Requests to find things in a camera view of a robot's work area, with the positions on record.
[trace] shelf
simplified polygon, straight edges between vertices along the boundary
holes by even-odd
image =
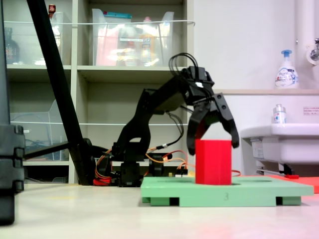
[[[173,77],[169,67],[78,66],[78,72],[96,83],[163,84]]]
[[[69,161],[23,161],[24,166],[68,166]]]
[[[7,65],[8,79],[11,82],[49,82],[46,66]],[[71,82],[71,66],[63,66],[67,81]]]
[[[89,0],[89,3],[128,5],[182,5],[183,0]]]
[[[319,95],[319,89],[214,89],[214,93],[224,95]]]
[[[119,167],[119,166],[121,166],[121,163],[123,163],[123,162],[114,161],[114,162],[112,162],[112,166]],[[140,164],[141,167],[148,167],[149,166],[149,162],[148,161],[147,162],[138,162],[138,163]],[[166,163],[164,163],[164,166],[166,166],[166,167],[178,167],[178,166],[180,166],[181,163],[182,163],[181,161],[166,162]]]

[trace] soap dispenser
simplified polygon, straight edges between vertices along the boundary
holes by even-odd
[[[291,50],[284,50],[281,54],[284,55],[284,62],[279,68],[276,80],[275,89],[298,89],[299,79],[296,69],[292,65],[289,55]]]

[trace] table surface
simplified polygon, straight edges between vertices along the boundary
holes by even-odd
[[[139,188],[29,184],[0,239],[318,239],[319,194],[301,206],[180,208],[141,203]]]

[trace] green board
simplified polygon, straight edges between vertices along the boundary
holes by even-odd
[[[314,194],[313,186],[266,176],[233,177],[230,186],[195,184],[193,177],[146,177],[142,202],[152,206],[260,207],[300,205],[301,196]]]

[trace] number 3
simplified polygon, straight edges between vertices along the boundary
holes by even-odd
[[[224,201],[228,201],[228,199],[229,199],[229,195],[228,193],[225,193]]]

